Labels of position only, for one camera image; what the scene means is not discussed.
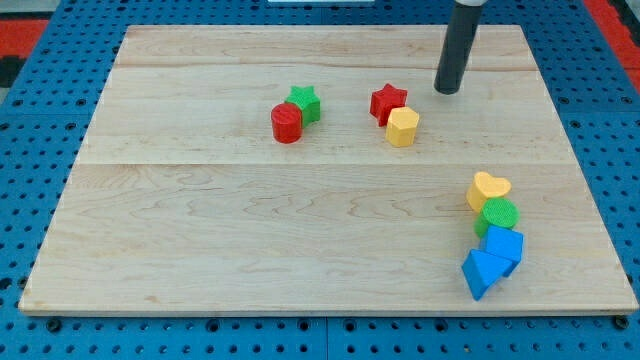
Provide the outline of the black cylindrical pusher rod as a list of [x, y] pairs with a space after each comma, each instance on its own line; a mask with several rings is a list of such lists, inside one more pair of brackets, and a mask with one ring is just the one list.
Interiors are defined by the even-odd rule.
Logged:
[[452, 95], [459, 91], [485, 0], [455, 0], [447, 25], [434, 89]]

